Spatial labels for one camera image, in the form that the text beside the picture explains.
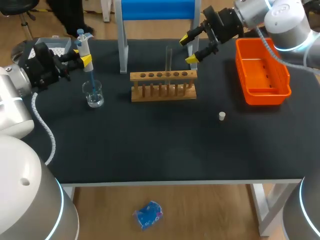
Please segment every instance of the glass beaker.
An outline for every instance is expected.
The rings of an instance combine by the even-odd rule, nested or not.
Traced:
[[[91,108],[98,108],[105,102],[102,94],[101,82],[98,80],[94,80],[94,85],[91,83],[91,81],[86,81],[82,85],[82,92],[85,94],[88,105]]]

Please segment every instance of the person's leg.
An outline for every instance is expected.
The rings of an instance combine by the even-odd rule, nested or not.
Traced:
[[[85,33],[94,32],[93,28],[85,24],[82,0],[46,0],[46,2],[69,35],[76,38],[78,29],[83,29]]]
[[[76,37],[77,30],[74,31],[74,14],[69,9],[71,0],[46,0],[53,14],[61,22],[67,33]]]
[[[94,29],[85,24],[84,8],[82,0],[73,0],[69,2],[69,7],[74,14],[74,27],[83,29],[85,33],[94,33]]]

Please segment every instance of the orange basket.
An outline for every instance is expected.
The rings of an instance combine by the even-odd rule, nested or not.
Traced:
[[[266,41],[279,57],[272,40]],[[245,101],[260,106],[282,104],[291,95],[287,67],[270,55],[260,38],[240,38],[235,45],[236,68]]]

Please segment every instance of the black table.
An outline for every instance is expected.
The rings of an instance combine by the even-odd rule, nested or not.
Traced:
[[[49,169],[62,184],[297,182],[320,166],[320,88],[311,73],[289,70],[292,95],[281,106],[249,106],[231,40],[198,65],[196,100],[131,103],[129,73],[163,71],[166,46],[173,48],[172,70],[189,66],[177,40],[128,43],[128,74],[119,74],[117,41],[89,42],[103,107],[87,106],[82,84],[89,76],[82,70],[37,98],[56,139]],[[200,49],[207,44],[201,40]],[[24,102],[32,112],[31,97]],[[51,142],[35,117],[34,123],[23,141],[46,160]]]

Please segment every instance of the blue plastic bag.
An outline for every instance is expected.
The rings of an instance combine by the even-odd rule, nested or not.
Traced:
[[[158,203],[151,201],[144,208],[135,211],[133,215],[136,217],[142,230],[145,230],[162,218],[164,213]]]

